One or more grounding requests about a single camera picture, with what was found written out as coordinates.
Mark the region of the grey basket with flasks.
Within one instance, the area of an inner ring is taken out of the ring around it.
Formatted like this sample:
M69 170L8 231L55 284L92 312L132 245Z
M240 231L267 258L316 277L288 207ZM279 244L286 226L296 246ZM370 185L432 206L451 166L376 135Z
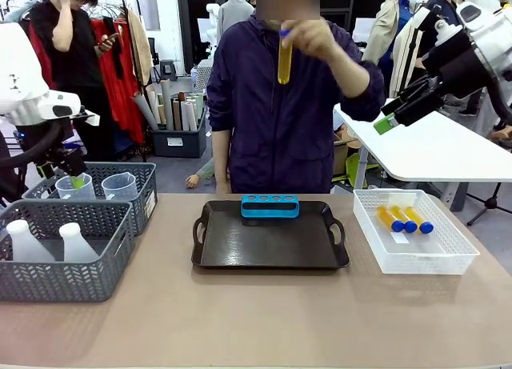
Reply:
M0 302L97 303L114 293L135 248L133 209L128 202L22 199L0 210ZM52 263L16 262L6 226L25 220L54 257ZM77 223L97 253L90 263L64 259L58 232Z

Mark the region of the white plastic flask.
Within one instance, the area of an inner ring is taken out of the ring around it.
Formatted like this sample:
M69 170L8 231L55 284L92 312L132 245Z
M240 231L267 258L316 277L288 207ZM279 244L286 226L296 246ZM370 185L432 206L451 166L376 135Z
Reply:
M64 242L64 261L67 263L92 263L98 254L82 236L78 223L66 223L59 228Z
M13 260L20 263L52 263L54 256L32 235L29 223L19 219L9 223Z

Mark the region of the grey storage bin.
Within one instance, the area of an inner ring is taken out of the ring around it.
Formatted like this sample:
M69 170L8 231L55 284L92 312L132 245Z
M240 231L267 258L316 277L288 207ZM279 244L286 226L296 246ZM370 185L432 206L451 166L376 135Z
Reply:
M196 131L150 130L154 153L167 158L200 158L206 149L206 118L201 113Z

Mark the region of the red hanging garment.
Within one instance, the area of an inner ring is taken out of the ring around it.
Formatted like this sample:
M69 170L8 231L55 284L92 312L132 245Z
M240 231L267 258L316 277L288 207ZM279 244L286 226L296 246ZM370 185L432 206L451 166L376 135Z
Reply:
M113 47L100 59L100 69L110 102L111 114L121 130L139 145L145 142L146 120L134 101L139 92L134 74L130 31L125 22L112 18L92 19L98 41L117 33Z

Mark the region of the white side table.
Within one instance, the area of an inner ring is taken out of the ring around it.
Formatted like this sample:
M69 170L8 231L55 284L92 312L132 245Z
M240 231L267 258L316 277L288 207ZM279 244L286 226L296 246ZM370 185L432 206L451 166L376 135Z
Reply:
M405 182L444 182L442 201L451 207L462 182L512 182L512 154L437 111L411 126L378 134L372 122L340 114L362 144L354 187L361 189L368 155L387 174Z

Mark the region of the yellow test tube blue cap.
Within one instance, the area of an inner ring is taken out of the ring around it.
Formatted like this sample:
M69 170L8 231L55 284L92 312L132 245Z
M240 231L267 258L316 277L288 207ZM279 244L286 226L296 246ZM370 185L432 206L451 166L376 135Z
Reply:
M392 232L402 232L405 229L404 222L397 216L393 215L387 207L378 207L377 216L382 224Z
M404 225L406 233L414 233L418 230L418 224L410 218L400 207L392 206L390 212L399 219Z
M279 48L278 48L278 83L286 85L290 81L291 59L293 53L292 46L284 46L285 37L289 34L288 30L279 31Z
M405 209L405 214L410 220L416 223L418 230L422 234L428 235L434 230L434 225L425 220L413 207L407 207Z

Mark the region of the grey basket with cups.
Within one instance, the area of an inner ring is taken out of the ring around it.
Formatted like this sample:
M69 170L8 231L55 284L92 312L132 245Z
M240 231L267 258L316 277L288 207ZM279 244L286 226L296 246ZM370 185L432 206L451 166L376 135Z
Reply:
M131 221L134 236L141 235L158 203L156 165L152 162L85 162L86 173L91 176L96 199L104 199L102 181L114 174L129 172L135 176L138 195L131 200ZM25 192L24 199L59 199L54 187L66 173L55 168L54 175L44 178Z

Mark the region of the bystander in black shirt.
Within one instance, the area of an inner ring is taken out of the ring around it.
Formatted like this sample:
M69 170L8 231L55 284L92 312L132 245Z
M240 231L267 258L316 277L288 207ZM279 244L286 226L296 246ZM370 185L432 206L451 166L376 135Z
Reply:
M81 104L100 117L98 126L74 122L91 162L115 160L114 120L99 59L106 54L84 5L98 0L44 0L29 12L30 24L41 40L59 91L76 94Z

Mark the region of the clear plastic measuring cup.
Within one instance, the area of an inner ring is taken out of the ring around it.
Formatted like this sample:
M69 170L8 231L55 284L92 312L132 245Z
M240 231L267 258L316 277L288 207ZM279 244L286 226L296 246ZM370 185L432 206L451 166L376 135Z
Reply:
M130 172L113 174L102 181L106 200L130 201L137 197L137 179Z
M70 176L64 176L60 178L56 183L55 187L58 191L60 199L73 199L73 200L94 200L96 194L94 191L94 184L92 177L85 174L85 186L80 190L75 190L70 183Z

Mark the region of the beige hanging garment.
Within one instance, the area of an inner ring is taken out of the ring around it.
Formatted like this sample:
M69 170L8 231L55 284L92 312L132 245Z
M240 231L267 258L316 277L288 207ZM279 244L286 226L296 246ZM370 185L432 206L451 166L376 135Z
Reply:
M153 59L146 29L139 16L132 9L128 9L127 21L130 24L130 34L134 45L137 75L142 84L147 85L150 81Z

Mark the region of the smartphone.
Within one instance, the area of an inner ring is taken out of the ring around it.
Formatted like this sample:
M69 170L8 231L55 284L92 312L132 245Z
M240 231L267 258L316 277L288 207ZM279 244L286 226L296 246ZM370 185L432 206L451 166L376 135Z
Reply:
M102 53L105 53L105 52L109 51L112 48L112 46L113 46L115 40L117 39L117 37L118 37L118 33L114 33L114 34L111 34L109 36L104 35L102 37L102 40L98 44L98 49Z

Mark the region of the black tripod stand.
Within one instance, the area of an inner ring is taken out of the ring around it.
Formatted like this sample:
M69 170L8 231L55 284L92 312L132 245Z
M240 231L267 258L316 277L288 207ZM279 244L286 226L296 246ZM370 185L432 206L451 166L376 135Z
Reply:
M492 211L492 210L498 210L498 211L502 211L504 213L507 213L509 215L512 215L512 211L509 210L509 209L506 209L504 207L500 207L498 205L498 192L500 191L501 189L501 186L502 184L500 182L498 182L496 184L496 187L494 188L494 192L493 194L488 198L488 199L481 199L479 197L477 197L476 195L473 195L471 193L467 193L466 196L470 199L473 199L473 200L476 200L480 203L483 204L483 208L472 218L470 219L466 225L468 227L472 226L477 220L479 220L487 211Z

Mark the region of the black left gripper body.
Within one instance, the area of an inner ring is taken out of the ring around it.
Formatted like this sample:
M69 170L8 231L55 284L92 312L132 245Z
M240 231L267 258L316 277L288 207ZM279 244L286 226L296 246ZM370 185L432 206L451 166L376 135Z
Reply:
M79 176L86 171L86 164L80 147L54 146L44 153L39 164L46 162L50 162L54 170L59 169L70 176Z

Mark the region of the slanted grey paper roll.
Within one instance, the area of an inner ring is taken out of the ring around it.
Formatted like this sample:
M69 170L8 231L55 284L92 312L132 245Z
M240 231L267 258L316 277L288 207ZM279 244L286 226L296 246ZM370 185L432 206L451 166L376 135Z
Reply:
M142 92L137 92L134 94L134 97L132 99L135 101L139 110L142 112L150 129L157 130L158 124L155 120L152 110L150 109L150 105L147 102L145 95Z

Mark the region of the black clothes rack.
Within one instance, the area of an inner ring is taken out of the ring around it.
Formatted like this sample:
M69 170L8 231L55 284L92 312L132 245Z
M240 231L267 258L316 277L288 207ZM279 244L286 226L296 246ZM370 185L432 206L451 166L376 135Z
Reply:
M3 4L0 3L0 18L1 18L2 22L7 22L7 20L6 20L7 15L12 15L13 11L11 10L10 2L15 2L15 1L17 1L17 0L5 0L5 2ZM26 4L30 3L30 2L32 4L35 4L36 2L40 2L40 1L41 0L26 0ZM130 0L120 0L121 4L115 4L112 2L104 2L104 3L100 4L100 7L102 7L103 9L108 9L109 7L112 7L112 8L117 7L118 9L120 9L121 16L117 17L117 20L119 20L121 22L125 21L128 26L128 29L130 29L131 24L130 24L130 21L128 20L128 13L130 10L129 1ZM139 0L135 0L135 3L136 3L136 11L137 11L136 15L138 16L139 20L142 22L143 18L142 18L142 10L140 7L140 2L139 2ZM135 55L134 50L135 50L135 45L134 45L134 40L133 40L132 34L131 34L130 35L130 52L132 55L132 65L133 65L134 77L138 84L138 90L140 92L142 92L144 94L144 96L146 97L147 96L147 93L145 92L146 84L143 82L142 76L140 76L138 73L138 68L136 65L137 56ZM140 156L142 158L142 161L146 162L147 161L146 145L134 145L134 155Z

